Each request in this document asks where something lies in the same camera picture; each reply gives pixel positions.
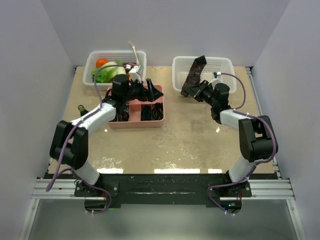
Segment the brown patterned tie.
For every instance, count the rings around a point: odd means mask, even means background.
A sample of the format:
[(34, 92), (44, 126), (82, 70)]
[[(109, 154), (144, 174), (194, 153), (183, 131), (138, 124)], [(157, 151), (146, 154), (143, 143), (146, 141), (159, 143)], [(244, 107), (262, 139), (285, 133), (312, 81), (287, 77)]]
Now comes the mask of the brown patterned tie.
[(193, 63), (192, 66), (189, 70), (189, 73), (187, 75), (187, 78), (181, 88), (181, 92), (180, 94), (183, 97), (188, 97), (189, 94), (187, 93), (186, 89), (194, 87), (196, 85), (200, 84), (200, 80), (201, 80), (201, 73), (204, 69), (204, 67), (207, 64), (207, 60), (206, 57), (204, 55), (197, 57)]

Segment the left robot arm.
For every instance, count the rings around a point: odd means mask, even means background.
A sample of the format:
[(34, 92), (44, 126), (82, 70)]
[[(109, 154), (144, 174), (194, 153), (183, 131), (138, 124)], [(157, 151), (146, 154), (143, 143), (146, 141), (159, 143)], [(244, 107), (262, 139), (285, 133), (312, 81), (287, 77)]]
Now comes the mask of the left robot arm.
[(99, 196), (104, 190), (104, 184), (99, 181), (100, 173), (88, 161), (89, 136), (104, 124), (114, 120), (133, 100), (154, 102), (164, 94), (156, 89), (151, 79), (147, 85), (138, 80), (129, 80), (125, 74), (117, 75), (112, 87), (105, 97), (100, 98), (96, 108), (73, 121), (60, 121), (55, 129), (49, 156), (57, 160), (57, 167), (52, 180), (47, 185), (49, 191), (54, 185), (62, 164), (68, 165), (84, 182), (86, 191), (92, 196)]

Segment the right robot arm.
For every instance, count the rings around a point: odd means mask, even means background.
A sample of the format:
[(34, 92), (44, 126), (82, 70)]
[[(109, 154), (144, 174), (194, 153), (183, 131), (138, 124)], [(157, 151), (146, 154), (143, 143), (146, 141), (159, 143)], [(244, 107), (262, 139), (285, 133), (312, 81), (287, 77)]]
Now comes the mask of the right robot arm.
[(230, 88), (221, 82), (215, 85), (206, 80), (197, 84), (186, 83), (183, 91), (196, 101), (209, 104), (211, 117), (215, 122), (238, 130), (241, 153), (239, 160), (227, 172), (227, 181), (208, 187), (208, 191), (223, 189), (227, 196), (233, 197), (241, 190), (240, 184), (246, 182), (259, 165), (270, 162), (278, 151), (270, 118), (231, 108)]

